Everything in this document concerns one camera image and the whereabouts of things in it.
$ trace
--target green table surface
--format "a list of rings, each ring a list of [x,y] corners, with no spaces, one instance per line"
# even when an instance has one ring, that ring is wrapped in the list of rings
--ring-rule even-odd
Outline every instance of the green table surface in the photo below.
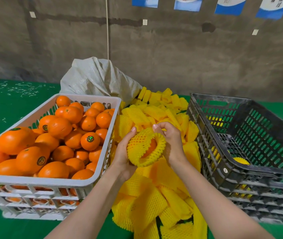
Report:
[[[59,84],[0,80],[0,133],[60,91]],[[260,102],[283,119],[283,103]],[[98,238],[133,238],[133,233],[119,228],[109,213]],[[0,211],[0,238],[41,239],[60,221],[5,219]],[[283,225],[262,224],[275,236],[283,238]]]

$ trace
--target hanging paper sign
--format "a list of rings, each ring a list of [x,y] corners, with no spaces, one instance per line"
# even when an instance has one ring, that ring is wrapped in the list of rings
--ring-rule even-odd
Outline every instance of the hanging paper sign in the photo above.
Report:
[[[246,0],[218,0],[215,14],[239,16]]]
[[[174,10],[199,12],[202,0],[175,0]]]
[[[263,0],[256,17],[280,19],[283,16],[283,0]]]
[[[133,6],[158,8],[159,0],[132,0]]]

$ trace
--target human hand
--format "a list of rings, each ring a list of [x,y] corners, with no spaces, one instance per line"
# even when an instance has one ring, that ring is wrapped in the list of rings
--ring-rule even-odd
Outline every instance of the human hand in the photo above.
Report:
[[[179,129],[175,128],[170,122],[160,122],[153,125],[153,131],[160,133],[165,137],[166,148],[163,152],[163,156],[172,168],[179,162],[187,161],[183,152],[183,144]]]
[[[137,129],[133,127],[129,133],[120,141],[117,146],[114,160],[110,166],[110,168],[115,168],[120,172],[120,176],[123,179],[123,182],[127,181],[131,178],[134,172],[137,169],[137,166],[133,165],[127,155],[127,145],[128,142],[136,135]]]

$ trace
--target white plastic crate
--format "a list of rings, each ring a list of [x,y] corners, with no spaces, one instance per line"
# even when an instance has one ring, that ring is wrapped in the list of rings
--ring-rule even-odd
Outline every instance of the white plastic crate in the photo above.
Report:
[[[0,209],[6,218],[63,220],[88,195],[108,167],[111,136],[121,102],[118,97],[56,94],[7,131],[17,126],[36,128],[40,118],[55,113],[55,101],[60,95],[69,97],[73,102],[80,102],[84,111],[94,102],[103,103],[106,109],[115,108],[96,171],[86,180],[0,176]]]

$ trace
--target concrete wall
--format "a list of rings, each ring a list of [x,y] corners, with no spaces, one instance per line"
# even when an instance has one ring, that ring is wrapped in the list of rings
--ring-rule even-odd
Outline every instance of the concrete wall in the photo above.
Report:
[[[217,0],[203,0],[198,13],[173,10],[174,1],[109,0],[120,70],[154,91],[283,102],[283,18],[255,18],[262,0],[247,0],[238,17],[215,15]],[[74,58],[106,59],[105,16],[105,0],[0,0],[0,78],[59,82]],[[203,23],[215,31],[203,32]]]

